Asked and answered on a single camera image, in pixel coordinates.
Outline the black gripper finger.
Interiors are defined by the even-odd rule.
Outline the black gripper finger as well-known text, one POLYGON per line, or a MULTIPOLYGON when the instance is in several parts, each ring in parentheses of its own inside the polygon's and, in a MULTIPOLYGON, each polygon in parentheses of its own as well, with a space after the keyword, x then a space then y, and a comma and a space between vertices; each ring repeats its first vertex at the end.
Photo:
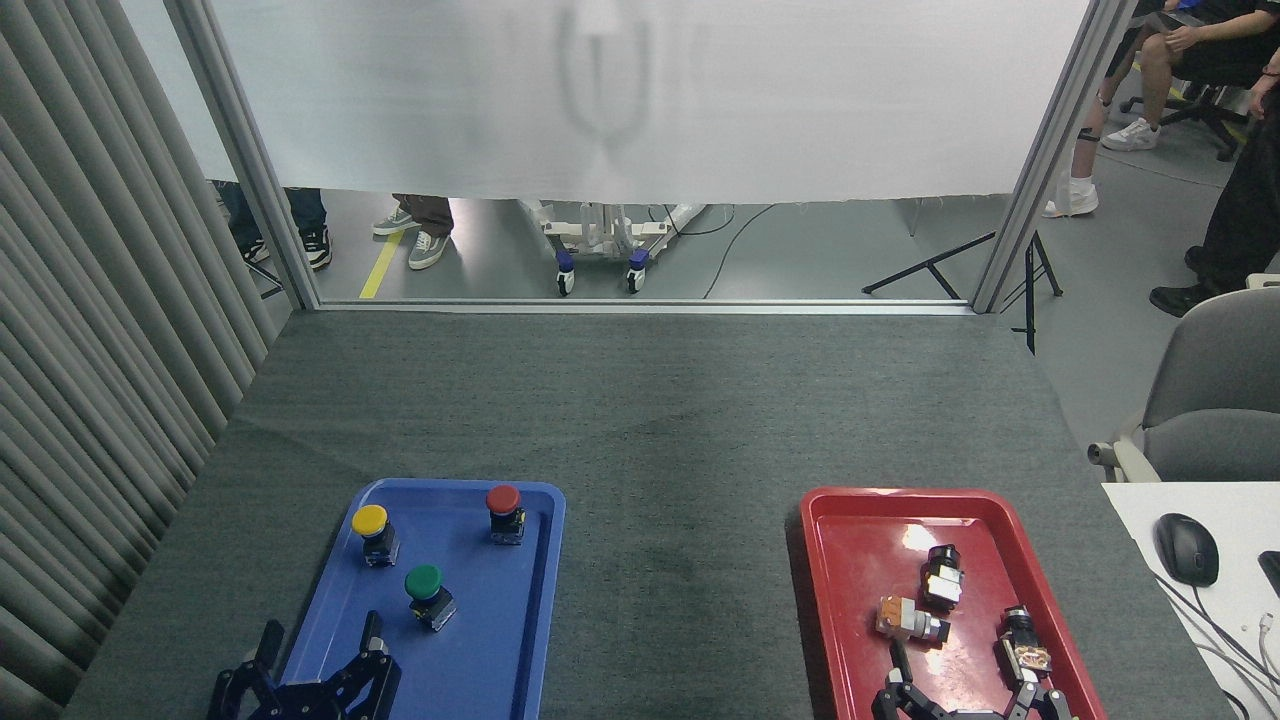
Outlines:
POLYGON ((1055 688, 1044 687, 1039 679, 1028 682, 1023 679, 1016 685, 1010 685, 1012 697, 1005 719, 1076 719, 1069 707, 1066 696, 1055 688))
POLYGON ((873 719, 950 719, 950 712, 923 693, 913 679, 908 650, 901 641, 890 642, 891 669, 883 688, 872 700, 873 719))
POLYGON ((381 616, 366 615, 358 651, 329 678, 300 692, 302 719, 387 719, 401 680, 401 666, 381 637, 381 616))
POLYGON ((247 693, 257 702, 251 719, 300 719, 300 711, 285 702, 283 687, 271 675, 283 638, 283 625, 269 620, 256 650, 237 666, 218 674, 209 701, 209 719, 241 719, 247 693))

